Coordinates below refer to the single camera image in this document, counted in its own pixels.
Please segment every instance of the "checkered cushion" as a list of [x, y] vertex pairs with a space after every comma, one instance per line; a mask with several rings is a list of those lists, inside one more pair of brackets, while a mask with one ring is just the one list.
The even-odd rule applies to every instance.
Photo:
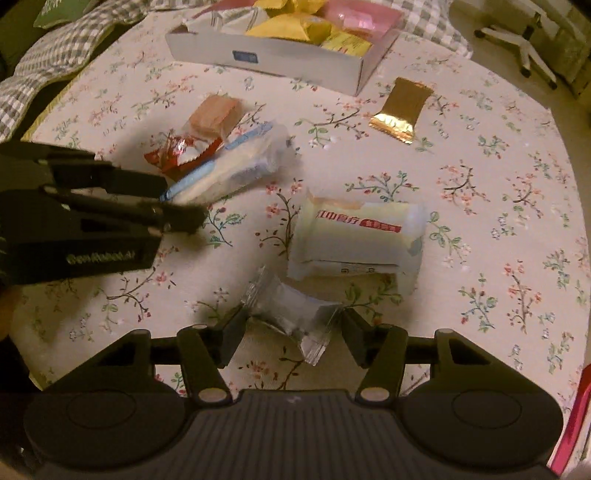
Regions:
[[183, 8], [204, 7], [216, 0], [152, 0], [150, 10], [181, 10]]
[[108, 0], [81, 19], [41, 37], [0, 83], [0, 141], [8, 140], [35, 95], [47, 84], [78, 72], [108, 30], [148, 14], [149, 0]]
[[449, 21], [449, 8], [453, 0], [371, 1], [404, 11], [404, 31], [447, 47], [467, 59], [472, 57], [472, 46]]

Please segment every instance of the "chair base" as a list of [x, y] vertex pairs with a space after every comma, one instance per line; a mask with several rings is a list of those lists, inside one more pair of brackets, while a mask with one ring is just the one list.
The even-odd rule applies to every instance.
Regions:
[[474, 35], [476, 38], [496, 38], [497, 40], [501, 40], [505, 43], [509, 43], [518, 47], [519, 56], [521, 59], [521, 74], [526, 78], [531, 76], [531, 59], [546, 75], [550, 88], [552, 88], [552, 90], [556, 90], [558, 87], [558, 84], [556, 83], [556, 75], [554, 75], [554, 72], [552, 72], [550, 67], [546, 65], [544, 60], [542, 60], [540, 54], [538, 54], [534, 46], [529, 41], [529, 37], [531, 36], [531, 33], [529, 32], [530, 28], [531, 27], [528, 27], [526, 29], [524, 35], [518, 35], [497, 25], [491, 25], [490, 27], [475, 30]]

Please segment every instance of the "gold wrapper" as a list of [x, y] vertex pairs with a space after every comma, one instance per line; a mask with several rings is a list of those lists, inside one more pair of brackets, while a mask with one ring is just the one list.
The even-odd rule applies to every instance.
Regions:
[[406, 143], [413, 143], [414, 126], [425, 101], [433, 90], [420, 83], [398, 77], [380, 113], [374, 115], [369, 126]]
[[256, 0], [255, 7], [264, 9], [270, 17], [296, 12], [315, 14], [326, 0]]

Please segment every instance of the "floral tablecloth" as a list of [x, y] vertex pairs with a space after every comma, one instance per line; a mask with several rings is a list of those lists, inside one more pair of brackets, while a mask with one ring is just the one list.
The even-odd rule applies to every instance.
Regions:
[[[213, 205], [199, 235], [166, 236], [151, 270], [26, 288], [12, 337], [34, 375], [55, 381], [132, 329], [173, 336], [215, 322], [263, 264], [284, 276], [292, 226], [310, 188], [366, 202], [424, 202], [431, 213], [408, 298], [382, 277], [298, 288], [411, 335], [455, 329], [546, 389], [567, 417], [586, 347], [591, 271], [573, 170], [550, 111], [496, 74], [409, 34], [358, 98], [300, 80], [177, 63], [164, 33], [183, 14], [151, 14], [126, 33], [72, 83], [31, 140], [154, 171], [143, 155], [206, 94], [223, 92], [255, 105], [235, 134], [276, 120], [293, 135], [300, 165]], [[435, 92], [412, 145], [368, 127], [398, 76]], [[364, 375], [338, 335], [311, 367], [286, 338], [257, 325], [221, 373], [234, 393], [354, 391]], [[183, 393], [178, 368], [158, 374]], [[427, 376], [427, 365], [407, 368], [403, 391]]]

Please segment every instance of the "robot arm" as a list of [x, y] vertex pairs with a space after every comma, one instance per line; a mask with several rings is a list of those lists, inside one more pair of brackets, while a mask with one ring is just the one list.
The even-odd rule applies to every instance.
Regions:
[[[100, 188], [136, 205], [72, 192]], [[150, 268], [163, 232], [195, 233], [201, 206], [157, 201], [164, 177], [53, 145], [0, 144], [0, 281], [26, 285]]]

